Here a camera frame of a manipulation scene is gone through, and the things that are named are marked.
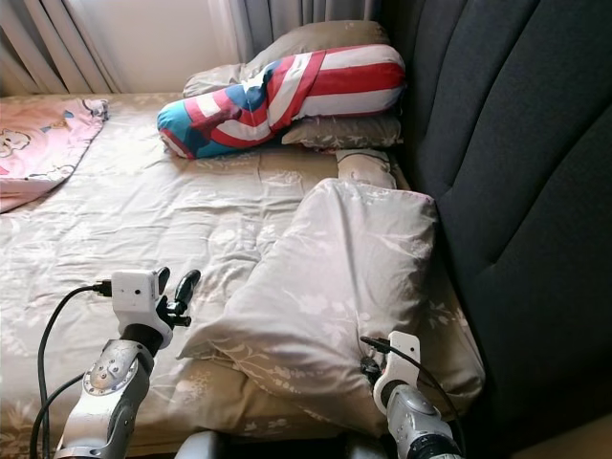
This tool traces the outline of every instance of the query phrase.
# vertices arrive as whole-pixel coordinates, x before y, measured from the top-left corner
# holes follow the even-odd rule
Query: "upholstered headboard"
[[[400,160],[488,373],[470,436],[512,450],[612,412],[612,2],[385,0],[382,22]]]

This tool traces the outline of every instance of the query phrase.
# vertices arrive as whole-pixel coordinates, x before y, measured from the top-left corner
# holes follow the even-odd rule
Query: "american flag pillowcase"
[[[403,89],[404,63],[387,45],[290,55],[242,84],[168,104],[158,129],[178,155],[205,158],[258,145],[300,118],[384,112]]]

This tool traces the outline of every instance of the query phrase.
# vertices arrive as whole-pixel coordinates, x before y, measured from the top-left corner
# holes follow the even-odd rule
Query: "beige bedsheet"
[[[184,273],[200,269],[191,313],[195,321],[211,320],[289,225],[304,194],[337,175],[335,156],[297,147],[197,162],[168,156],[155,118],[177,97],[109,97],[110,119],[70,180],[50,196],[0,215],[3,458],[27,457],[39,405],[37,346],[64,295],[115,270],[168,266],[173,288]],[[480,390],[482,367],[456,297],[445,289],[435,288],[438,297],[426,307],[420,337],[430,345],[422,353],[465,408]],[[188,434],[204,428],[268,439],[338,433],[263,392],[231,362],[176,361],[186,333],[177,329],[157,357],[132,454],[176,450]],[[89,367],[117,335],[108,298],[82,294],[71,301],[47,348],[50,390]],[[54,403],[54,441],[78,393],[73,387]]]

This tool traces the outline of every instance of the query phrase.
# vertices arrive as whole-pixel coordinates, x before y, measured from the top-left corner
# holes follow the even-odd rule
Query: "pink blanket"
[[[106,100],[0,104],[0,213],[70,177],[106,118]]]

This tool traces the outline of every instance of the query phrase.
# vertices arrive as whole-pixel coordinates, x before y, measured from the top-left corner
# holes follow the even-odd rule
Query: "wire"
[[[463,432],[463,427],[461,426],[461,420],[459,419],[459,412],[457,411],[457,408],[455,408],[455,405],[452,403],[452,400],[448,396],[447,392],[440,385],[440,383],[433,377],[433,375],[420,362],[412,359],[409,355],[403,353],[402,351],[393,347],[392,345],[387,344],[386,342],[382,342],[378,339],[373,339],[369,337],[360,337],[360,340],[376,348],[379,351],[386,351],[387,353],[392,352],[400,356],[405,361],[409,361],[414,366],[416,366],[419,369],[419,371],[421,371],[421,373],[423,373],[426,376],[429,382],[433,384],[433,387],[440,393],[440,395],[442,395],[442,398],[447,404],[448,409],[452,413],[454,421],[457,425],[457,433],[459,436],[459,448],[461,449],[461,452],[463,453],[464,459],[466,459],[468,457],[468,454],[466,452],[466,437]]]
[[[88,285],[86,287],[79,287],[77,289],[72,290],[69,294],[64,296],[64,298],[59,302],[57,307],[54,310],[54,313],[51,315],[49,322],[47,323],[47,327],[42,334],[42,338],[40,340],[40,345],[38,346],[38,390],[40,392],[40,404],[42,406],[47,402],[47,382],[45,381],[45,348],[47,347],[47,339],[49,339],[49,334],[51,333],[51,329],[53,328],[59,313],[64,309],[66,303],[70,301],[70,299],[80,294],[81,292],[90,292],[95,291],[97,286]],[[51,457],[51,429],[49,426],[49,412],[48,410],[43,411],[42,418],[42,455],[44,459],[50,459]]]
[[[36,415],[36,419],[34,420],[34,424],[32,427],[32,434],[30,435],[30,459],[38,459],[38,431],[40,430],[40,424],[44,420],[45,416],[49,413],[49,406],[54,402],[54,400],[68,387],[73,385],[74,383],[78,383],[83,379],[85,373],[81,373],[78,376],[75,376],[68,382],[61,385],[51,396],[45,400],[45,403],[40,407],[38,414]]]

